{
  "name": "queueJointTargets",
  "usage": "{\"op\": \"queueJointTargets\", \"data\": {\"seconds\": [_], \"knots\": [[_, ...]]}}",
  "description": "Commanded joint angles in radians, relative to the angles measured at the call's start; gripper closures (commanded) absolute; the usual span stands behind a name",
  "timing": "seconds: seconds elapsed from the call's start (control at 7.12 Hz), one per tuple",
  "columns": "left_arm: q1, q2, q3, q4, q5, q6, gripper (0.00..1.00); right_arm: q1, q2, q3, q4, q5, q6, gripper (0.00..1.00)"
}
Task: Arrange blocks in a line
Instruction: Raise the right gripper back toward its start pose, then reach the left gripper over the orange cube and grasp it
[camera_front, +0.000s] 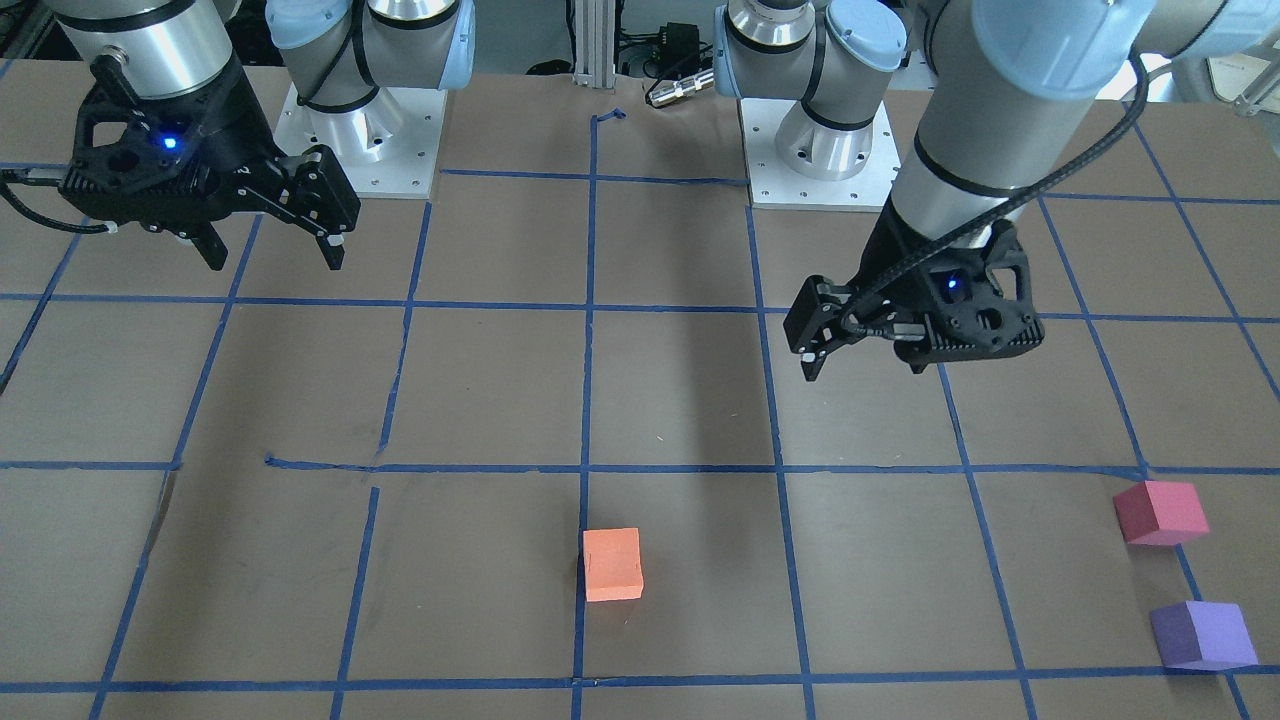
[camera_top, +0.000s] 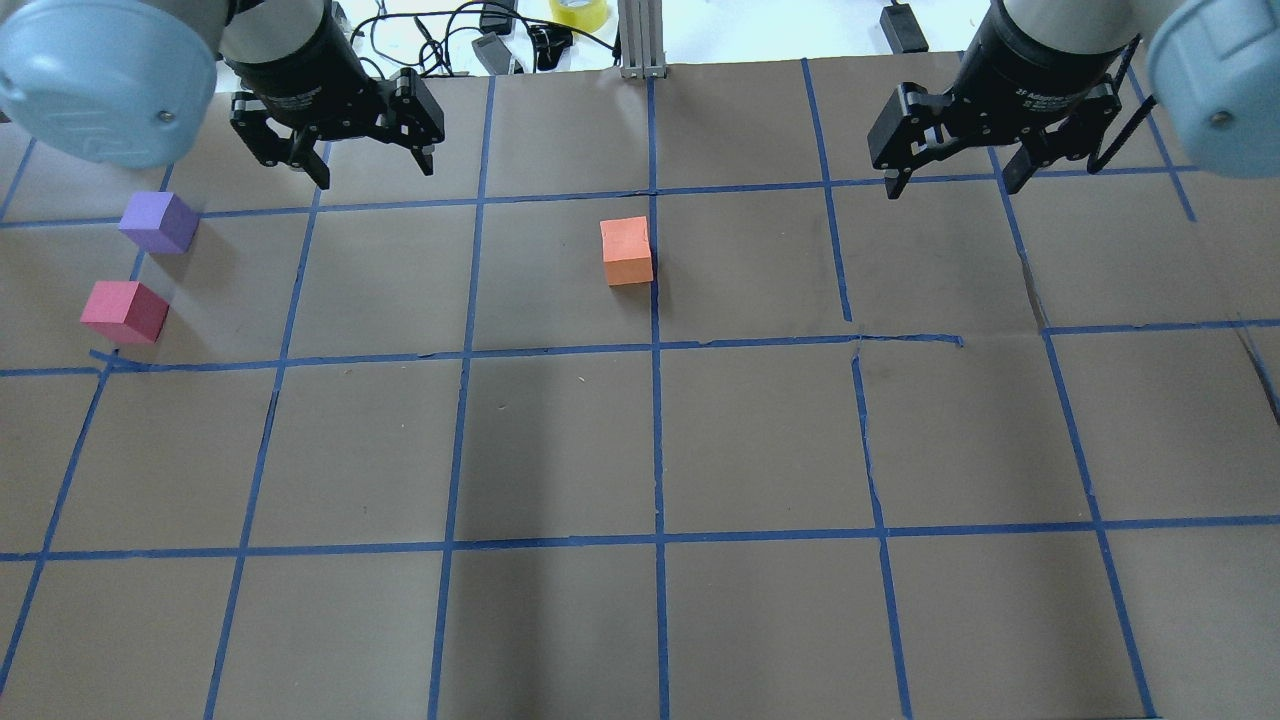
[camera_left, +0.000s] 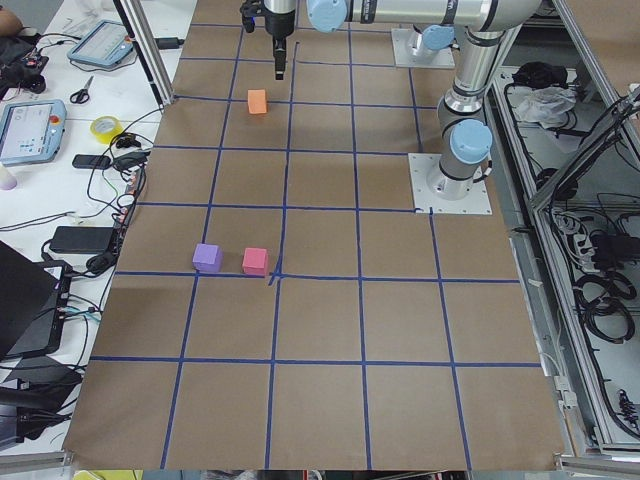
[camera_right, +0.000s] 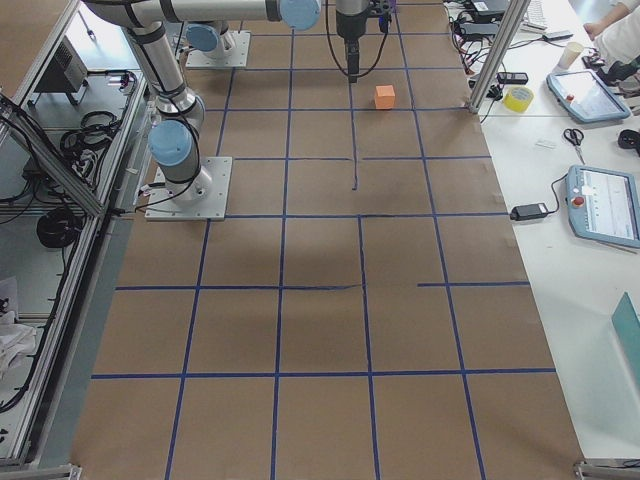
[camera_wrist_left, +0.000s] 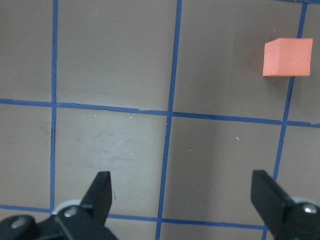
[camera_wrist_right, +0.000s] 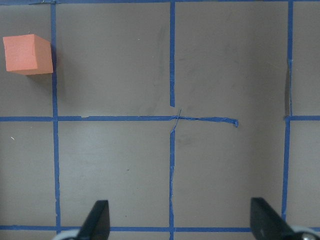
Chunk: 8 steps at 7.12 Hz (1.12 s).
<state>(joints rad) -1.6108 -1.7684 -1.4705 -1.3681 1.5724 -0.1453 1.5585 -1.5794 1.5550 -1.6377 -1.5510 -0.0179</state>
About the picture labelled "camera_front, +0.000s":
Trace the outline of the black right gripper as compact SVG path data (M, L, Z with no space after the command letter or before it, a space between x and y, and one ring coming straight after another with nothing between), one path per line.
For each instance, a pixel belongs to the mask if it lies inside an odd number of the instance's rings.
M90 69L95 83L59 184L82 214L186 233L221 272L229 251L212 223L262 211L306 231L328 269L342 269L358 195L330 147L285 156L275 145L237 56L205 85L163 99L142 97L118 56L96 56Z

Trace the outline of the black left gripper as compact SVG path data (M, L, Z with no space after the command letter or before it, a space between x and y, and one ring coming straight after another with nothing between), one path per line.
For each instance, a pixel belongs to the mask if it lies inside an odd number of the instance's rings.
M893 345L915 375L934 363L1015 357L1038 348L1044 325L1018 228L1001 219L991 231L984 247L948 247L856 306L855 284L809 275L783 319L805 382L817 380L836 350L872 337L870 325L884 324L887 316L924 329L919 340Z

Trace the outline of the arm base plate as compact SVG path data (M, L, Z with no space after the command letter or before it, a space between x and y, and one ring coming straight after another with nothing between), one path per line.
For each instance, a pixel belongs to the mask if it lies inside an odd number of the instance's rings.
M755 209L881 211L900 168L884 105L854 131L818 124L799 101L744 99L739 110Z
M291 86L274 140L289 155L330 147L362 199L429 200L447 102L434 88L381 88L366 106L329 114L301 106Z

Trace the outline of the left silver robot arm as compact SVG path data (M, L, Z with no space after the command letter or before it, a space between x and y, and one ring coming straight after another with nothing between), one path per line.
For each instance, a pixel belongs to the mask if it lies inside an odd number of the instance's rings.
M914 38L936 85L856 274L808 277L783 319L808 380L835 351L893 343L914 373L1015 357L1044 327L1020 210L1107 152L1143 113L1140 55L1224 56L1277 28L1275 1L730 1L716 10L717 90L792 100L790 161L810 131L868 138Z

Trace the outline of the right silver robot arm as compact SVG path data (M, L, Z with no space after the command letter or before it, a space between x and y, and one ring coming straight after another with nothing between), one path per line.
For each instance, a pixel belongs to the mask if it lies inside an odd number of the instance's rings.
M88 64L70 164L58 192L90 232L168 232L219 272L215 223L262 213L311 236L332 270L358 222L352 167L408 156L398 88L463 88L471 1L269 1L269 38L305 120L282 147L215 1L52 1Z

